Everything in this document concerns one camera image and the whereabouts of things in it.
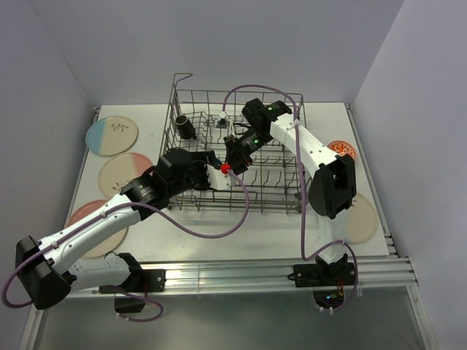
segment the dish rack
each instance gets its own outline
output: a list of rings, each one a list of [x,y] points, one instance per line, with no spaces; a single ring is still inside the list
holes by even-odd
[[[193,75],[177,73],[172,82],[166,124],[164,126],[161,155],[171,148],[183,148],[187,151],[214,150],[217,158],[225,160],[224,136],[228,128],[218,128],[217,117],[228,91],[221,90],[185,90],[178,84]],[[301,122],[306,125],[304,97],[298,93],[289,93],[298,105]],[[278,100],[292,107],[284,96],[262,90],[238,90],[232,93],[226,105],[231,123],[247,123],[242,116],[244,104],[259,98],[264,104]],[[183,140],[177,133],[175,118],[184,114],[196,129],[196,140]],[[245,132],[242,126],[235,126],[237,134]],[[252,165],[239,177],[245,183],[250,196],[250,209],[260,211],[300,212],[301,188],[295,155],[277,140],[271,141],[251,155]],[[243,210],[245,197],[241,187],[235,184],[228,190],[184,192],[171,199],[169,208],[207,210]]]

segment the purple cable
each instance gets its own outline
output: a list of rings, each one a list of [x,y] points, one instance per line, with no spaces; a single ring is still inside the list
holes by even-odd
[[[266,89],[270,91],[274,91],[275,93],[278,93],[284,97],[286,97],[287,100],[289,100],[292,105],[293,105],[293,120],[296,121],[298,119],[298,107],[297,103],[295,100],[287,93],[276,89],[275,87],[270,87],[266,85],[259,85],[259,84],[245,84],[245,85],[239,85],[237,87],[234,87],[232,90],[230,90],[227,95],[224,98],[224,102],[222,105],[222,111],[225,112],[225,107],[227,105],[227,100],[230,97],[232,93],[235,91],[242,89],[242,88],[261,88],[261,89]],[[350,254],[352,255],[353,262],[355,265],[355,283],[353,284],[352,292],[350,293],[350,296],[342,303],[341,306],[338,308],[334,309],[334,311],[337,311],[344,307],[344,305],[347,304],[348,300],[351,300],[354,298],[355,291],[357,290],[358,286],[358,266],[357,266],[357,257],[355,256],[355,253],[353,252],[352,248],[345,243],[344,241],[332,241],[325,246],[322,246],[319,248],[315,253],[311,254],[309,257],[306,256],[305,253],[305,228],[306,228],[306,205],[308,204],[307,198],[305,196],[306,194],[306,182],[305,182],[305,176],[304,176],[304,165],[301,163],[301,152],[300,152],[300,130],[298,129],[298,124],[296,123],[295,126],[295,135],[296,135],[296,157],[297,157],[297,164],[298,164],[298,175],[300,177],[300,187],[301,187],[301,229],[300,229],[300,253],[301,253],[301,258],[304,261],[310,261],[311,259],[314,259],[319,253],[321,253],[324,249],[333,246],[334,244],[343,244],[347,247],[347,249],[350,251]]]
[[[155,212],[157,214],[160,214],[162,217],[164,217],[165,219],[170,221],[172,224],[177,226],[180,230],[183,230],[186,233],[191,234],[192,236],[199,237],[199,238],[222,238],[222,237],[226,237],[226,236],[234,233],[235,231],[237,231],[240,228],[240,226],[242,226],[245,219],[247,218],[248,211],[250,209],[250,198],[248,196],[247,188],[245,187],[242,180],[232,170],[228,170],[228,172],[239,183],[240,187],[243,189],[243,192],[245,194],[245,210],[244,210],[244,213],[243,213],[242,218],[240,219],[240,221],[233,228],[231,228],[227,232],[220,233],[218,235],[204,235],[202,233],[194,232],[194,231],[182,226],[181,224],[179,224],[178,222],[173,220],[169,215],[167,215],[166,213],[162,212],[161,210],[155,208],[154,206],[150,206],[149,204],[138,203],[138,202],[124,203],[124,204],[119,204],[118,206],[114,206],[113,208],[110,208],[109,210],[106,211],[106,215],[108,216],[108,215],[114,213],[117,210],[120,210],[122,208],[127,208],[129,206],[130,207],[138,206],[138,207],[141,207],[141,208],[151,210],[151,211],[153,211],[153,212]],[[84,224],[80,225],[79,227],[76,227],[75,229],[73,229],[72,231],[70,231],[69,233],[64,235],[63,237],[59,238],[57,240],[57,244],[58,245],[62,244],[64,241],[66,241],[66,240],[70,239],[71,237],[77,235],[82,230],[86,229],[87,227],[95,224],[96,222],[98,222],[98,221],[100,221],[102,219],[104,219],[104,218],[101,215],[98,215],[96,217],[93,217],[92,219],[89,219],[89,221],[85,222]],[[19,272],[21,272],[25,268],[25,266],[27,266],[30,262],[32,262],[33,260],[35,260],[39,256],[46,254],[47,252],[49,252],[52,249],[53,249],[52,246],[46,246],[44,249],[42,249],[42,250],[38,251],[37,253],[31,255],[28,259],[24,260],[21,264],[19,264],[19,266],[16,267],[16,269],[8,276],[7,281],[5,282],[5,284],[3,286],[3,289],[1,290],[1,301],[3,302],[3,304],[6,307],[8,307],[8,308],[24,308],[24,307],[29,306],[29,305],[32,304],[31,300],[26,302],[26,303],[22,303],[22,304],[13,304],[13,303],[11,303],[8,300],[8,297],[7,297],[8,288],[9,288],[10,284],[12,283],[13,279],[15,279],[15,277],[19,274]],[[138,295],[129,294],[129,293],[125,292],[123,289],[118,289],[118,287],[117,287],[116,290],[120,294],[124,294],[124,295],[126,295],[128,297],[143,300],[143,301],[148,301],[149,303],[156,304],[161,309],[159,314],[157,314],[156,316],[151,317],[149,319],[133,319],[133,318],[127,317],[125,315],[120,315],[120,317],[122,317],[124,319],[128,319],[129,321],[133,321],[133,322],[148,322],[148,321],[153,321],[154,319],[159,318],[161,316],[161,314],[163,313],[162,305],[159,302],[155,301],[155,300],[151,300],[151,299],[145,298],[145,297],[140,297]]]

